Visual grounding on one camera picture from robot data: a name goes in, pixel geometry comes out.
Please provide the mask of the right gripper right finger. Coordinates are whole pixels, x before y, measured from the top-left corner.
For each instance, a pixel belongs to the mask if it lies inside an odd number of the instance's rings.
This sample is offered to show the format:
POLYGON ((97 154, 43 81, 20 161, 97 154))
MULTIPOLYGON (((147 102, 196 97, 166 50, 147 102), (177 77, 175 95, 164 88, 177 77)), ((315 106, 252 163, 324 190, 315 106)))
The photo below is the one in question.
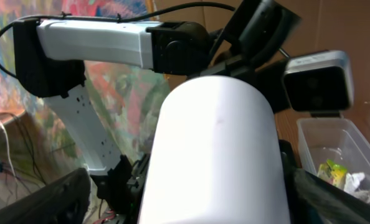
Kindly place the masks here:
POLYGON ((291 223, 370 223, 370 205, 299 168, 288 141, 280 154, 291 223))

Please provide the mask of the yellow green snack wrapper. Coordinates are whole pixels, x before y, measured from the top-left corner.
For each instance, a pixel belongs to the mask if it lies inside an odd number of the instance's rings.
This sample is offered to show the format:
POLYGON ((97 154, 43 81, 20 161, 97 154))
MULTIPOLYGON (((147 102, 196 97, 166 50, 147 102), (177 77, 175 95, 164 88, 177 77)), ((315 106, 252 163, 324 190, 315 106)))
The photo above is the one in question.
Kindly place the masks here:
POLYGON ((347 168, 327 159, 325 163, 319 165, 317 176, 325 182, 343 189, 345 185, 347 168))

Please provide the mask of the white pink cup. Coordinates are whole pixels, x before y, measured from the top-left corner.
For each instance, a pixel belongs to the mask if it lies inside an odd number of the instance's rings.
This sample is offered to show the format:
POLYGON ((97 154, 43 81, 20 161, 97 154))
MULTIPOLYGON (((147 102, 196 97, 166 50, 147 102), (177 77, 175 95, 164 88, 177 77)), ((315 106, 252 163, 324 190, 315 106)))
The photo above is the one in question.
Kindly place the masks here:
POLYGON ((140 223, 289 223, 273 111, 246 82, 207 76, 164 100, 140 223))

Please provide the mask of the white tissue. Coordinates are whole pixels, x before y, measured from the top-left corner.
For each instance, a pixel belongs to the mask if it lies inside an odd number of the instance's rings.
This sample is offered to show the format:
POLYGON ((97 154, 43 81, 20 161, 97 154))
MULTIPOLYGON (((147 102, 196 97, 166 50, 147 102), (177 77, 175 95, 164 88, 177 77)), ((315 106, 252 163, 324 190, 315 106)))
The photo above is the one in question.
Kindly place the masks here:
POLYGON ((370 205, 370 189, 361 187, 365 179, 364 172, 347 173, 343 191, 370 205))

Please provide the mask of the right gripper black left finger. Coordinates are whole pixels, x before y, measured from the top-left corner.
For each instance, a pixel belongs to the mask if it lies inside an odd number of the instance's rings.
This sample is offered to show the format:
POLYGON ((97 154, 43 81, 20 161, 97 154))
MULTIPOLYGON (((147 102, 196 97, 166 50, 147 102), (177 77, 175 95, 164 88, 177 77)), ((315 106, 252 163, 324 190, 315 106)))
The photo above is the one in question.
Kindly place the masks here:
POLYGON ((87 170, 78 168, 0 209, 0 224, 82 224, 90 205, 90 187, 87 170))

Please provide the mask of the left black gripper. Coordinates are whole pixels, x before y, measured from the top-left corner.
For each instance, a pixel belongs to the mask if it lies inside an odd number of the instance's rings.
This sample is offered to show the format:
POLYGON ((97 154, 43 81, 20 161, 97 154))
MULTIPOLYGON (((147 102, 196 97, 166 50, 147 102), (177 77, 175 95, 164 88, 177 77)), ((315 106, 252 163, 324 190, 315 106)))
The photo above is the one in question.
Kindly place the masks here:
POLYGON ((290 100, 283 85, 289 59, 281 59, 262 70, 258 68, 280 50, 300 21, 300 16, 275 1, 242 1, 211 48, 209 59, 223 41, 231 44, 230 55, 188 79, 208 75, 236 78, 258 89, 274 113, 289 109, 290 100))

